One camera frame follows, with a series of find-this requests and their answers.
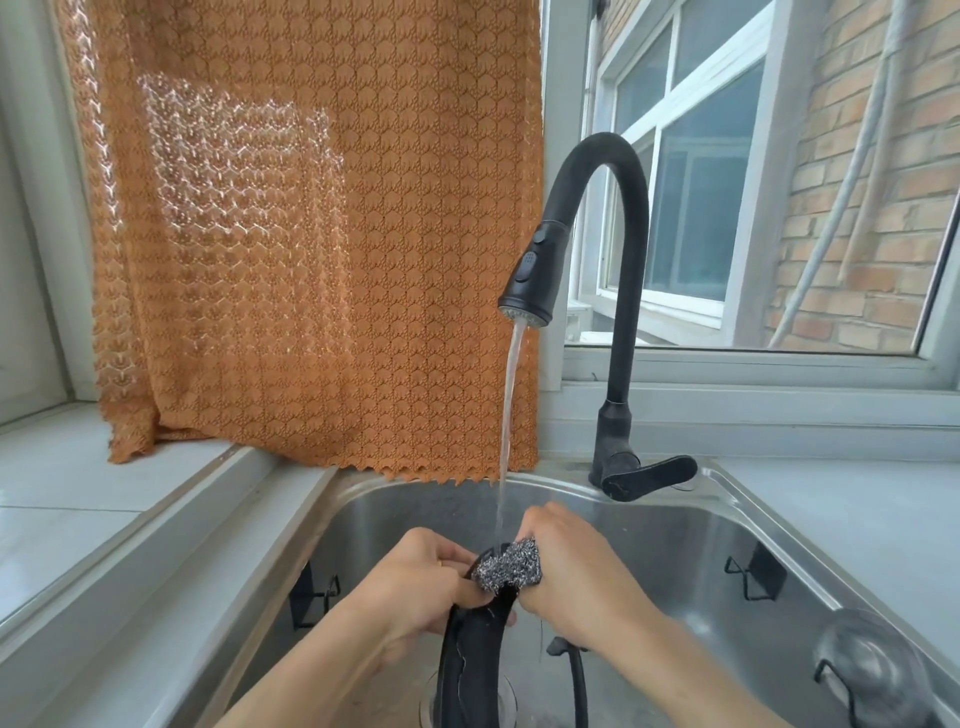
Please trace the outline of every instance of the hand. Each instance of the hand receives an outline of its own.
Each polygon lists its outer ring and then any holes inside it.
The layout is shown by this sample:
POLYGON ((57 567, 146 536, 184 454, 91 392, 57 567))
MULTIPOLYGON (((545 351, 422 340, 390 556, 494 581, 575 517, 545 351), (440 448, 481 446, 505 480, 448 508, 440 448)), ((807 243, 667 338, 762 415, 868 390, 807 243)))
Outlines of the hand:
POLYGON ((516 538, 530 536, 543 579, 520 591, 520 604, 572 643, 609 659, 626 624, 663 619, 607 540, 560 503, 527 509, 516 538))
POLYGON ((383 630, 378 667, 398 661, 421 632, 442 635, 450 608, 483 606, 493 595, 464 578, 476 555, 427 528, 414 528, 341 602, 383 630))

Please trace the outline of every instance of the running water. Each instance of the running water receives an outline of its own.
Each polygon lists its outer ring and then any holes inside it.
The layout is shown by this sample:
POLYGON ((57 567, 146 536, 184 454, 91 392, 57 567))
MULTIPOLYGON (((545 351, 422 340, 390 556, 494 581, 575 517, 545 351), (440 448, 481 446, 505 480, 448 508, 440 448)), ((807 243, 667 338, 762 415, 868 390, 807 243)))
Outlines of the running water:
POLYGON ((514 403, 516 364, 520 359, 520 343, 523 341, 525 328, 527 322, 522 318, 514 321, 514 336, 510 340, 510 352, 507 354, 507 377, 503 387, 503 425, 500 427, 500 483, 496 493, 496 527, 493 531, 497 549, 501 544, 513 540, 513 537, 503 533, 503 501, 507 490, 507 469, 510 466, 510 410, 514 403))

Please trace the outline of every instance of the black hook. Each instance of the black hook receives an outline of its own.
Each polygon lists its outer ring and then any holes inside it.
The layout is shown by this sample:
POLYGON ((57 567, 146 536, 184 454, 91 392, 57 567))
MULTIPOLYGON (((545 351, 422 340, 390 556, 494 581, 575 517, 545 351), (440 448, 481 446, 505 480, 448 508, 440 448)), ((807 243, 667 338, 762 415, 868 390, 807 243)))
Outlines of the black hook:
POLYGON ((290 616, 293 618, 294 629, 309 629, 317 626, 317 622, 304 621, 307 611, 313 600, 322 597, 324 600, 324 614, 330 611, 330 602, 332 599, 340 596, 340 577, 333 574, 323 592, 316 592, 313 588, 313 571, 310 569, 310 562, 306 563, 297 583, 290 590, 290 616))
POLYGON ((546 647, 550 657, 559 657, 566 653, 570 658, 570 672, 573 675, 573 724, 575 728, 587 728, 587 678, 584 676, 584 661, 580 653, 582 647, 570 643, 563 637, 555 637, 546 647))
POLYGON ((860 721, 856 719, 856 703, 853 700, 853 691, 850 686, 847 685, 847 681, 843 679, 843 675, 837 672, 837 668, 833 666, 830 660, 825 658, 817 663, 817 669, 813 673, 813 682, 822 682, 824 679, 824 670, 828 667, 830 668, 830 672, 833 673, 833 676, 840 681, 844 690, 847 691, 847 721, 850 723, 851 728, 861 728, 860 721))
POLYGON ((743 598, 747 601, 775 601, 783 589, 786 581, 786 569, 777 561, 777 557, 770 553, 770 549, 760 542, 756 542, 754 555, 750 557, 750 564, 743 569, 732 556, 727 557, 723 567, 724 573, 738 573, 743 578, 743 598), (751 596, 748 574, 752 576, 763 594, 751 596))

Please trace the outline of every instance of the sink basin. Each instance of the sink basin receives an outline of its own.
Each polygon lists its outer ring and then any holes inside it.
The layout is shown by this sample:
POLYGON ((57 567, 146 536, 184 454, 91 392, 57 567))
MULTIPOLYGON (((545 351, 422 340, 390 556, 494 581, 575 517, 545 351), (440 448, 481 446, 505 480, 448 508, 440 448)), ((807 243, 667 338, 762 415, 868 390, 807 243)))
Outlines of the sink basin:
MULTIPOLYGON (((714 469, 703 469, 683 491, 668 488, 635 503, 606 499, 586 485, 586 471, 576 467, 552 474, 556 477, 525 474, 508 480, 504 520, 511 533, 528 506, 562 501, 606 536, 665 613, 682 622, 784 719, 796 728, 848 725, 846 706, 812 680, 812 648, 832 609, 875 608, 849 577, 714 469), (757 544, 763 544, 759 550, 768 560, 775 560, 775 570, 776 563, 785 568, 776 599, 746 599, 744 577, 729 573, 736 565, 747 568, 757 544), (733 562, 725 570, 729 558, 733 562)), ((477 552, 494 541, 496 492, 486 481, 454 487, 353 473, 341 476, 325 497, 328 525, 310 559, 320 589, 336 575, 343 594, 349 592, 414 526, 432 528, 477 552)), ((752 576, 746 585, 751 599, 765 595, 764 585, 770 587, 752 576)), ((547 656, 552 629, 517 609, 517 623, 504 638, 500 661, 501 684, 516 696, 516 726, 572 726, 567 659, 547 656)), ((322 614, 311 616, 319 619, 322 614)), ((292 629, 289 609, 281 610, 234 699, 303 634, 292 629)), ((429 713, 422 705, 431 697, 428 684, 437 670, 440 646, 439 637, 421 639, 404 661, 352 695, 332 724, 421 726, 421 713, 429 713)), ((956 683, 934 660, 927 660, 941 697, 944 691, 954 692, 956 683)), ((584 669, 591 728, 670 725, 599 656, 585 654, 584 669)))

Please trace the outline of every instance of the white pipe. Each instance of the white pipe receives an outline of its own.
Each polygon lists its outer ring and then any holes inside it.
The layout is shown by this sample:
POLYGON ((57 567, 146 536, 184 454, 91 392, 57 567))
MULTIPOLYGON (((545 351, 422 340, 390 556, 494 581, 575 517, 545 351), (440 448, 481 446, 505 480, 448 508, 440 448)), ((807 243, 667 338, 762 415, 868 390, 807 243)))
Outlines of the white pipe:
POLYGON ((903 39, 906 36, 906 11, 910 2, 911 0, 894 0, 894 6, 890 13, 890 22, 887 25, 886 38, 883 41, 883 52, 880 54, 880 60, 876 65, 874 85, 870 89, 870 99, 867 101, 867 109, 864 112, 860 132, 856 138, 856 146, 853 148, 850 166, 847 168, 847 174, 840 183, 840 189, 837 191, 837 197, 827 217, 824 230, 820 233, 816 245, 813 246, 813 250, 810 252, 810 260, 806 262, 804 271, 800 275, 800 280, 797 281, 797 286, 790 294, 790 298, 783 310, 783 317, 777 325, 777 330, 774 331, 773 338, 770 339, 770 343, 767 345, 768 349, 778 347, 780 343, 782 343, 783 337, 785 337, 793 327, 793 321, 797 317, 800 305, 804 302, 804 297, 813 284, 817 270, 819 270, 821 263, 824 262, 827 249, 830 247, 830 243, 833 242, 833 236, 840 227, 840 220, 843 218, 843 213, 850 203, 853 188, 856 186, 856 181, 860 177, 860 171, 863 169, 867 152, 876 134, 880 116, 884 109, 884 97, 886 96, 887 86, 890 80, 890 57, 901 48, 903 39))
POLYGON ((871 232, 871 226, 876 218, 876 211, 880 207, 883 199, 883 191, 886 188, 884 175, 890 166, 890 156, 893 152, 893 145, 890 143, 894 135, 894 122, 897 120, 897 106, 900 102, 900 91, 903 86, 903 67, 906 63, 906 54, 903 52, 903 44, 906 40, 908 31, 908 22, 905 18, 906 11, 897 14, 898 9, 894 7, 891 12, 890 23, 899 24, 898 29, 894 29, 894 42, 890 49, 887 72, 887 91, 883 99, 883 112, 880 115, 880 127, 876 132, 876 146, 874 147, 874 165, 870 169, 870 177, 867 179, 867 189, 863 195, 863 203, 856 215, 856 224, 853 226, 853 232, 850 236, 850 242, 847 250, 844 252, 843 262, 840 264, 840 272, 837 274, 837 280, 844 282, 850 273, 850 267, 855 263, 860 255, 867 236, 871 232))
MULTIPOLYGON (((600 38, 603 21, 596 15, 590 21, 589 41, 587 45, 587 74, 584 83, 584 112, 580 123, 580 138, 586 139, 593 132, 593 109, 597 98, 597 75, 600 69, 600 38)), ((584 249, 584 221, 586 219, 587 195, 580 201, 574 223, 573 245, 570 246, 570 279, 567 296, 577 299, 580 295, 580 270, 584 249)))

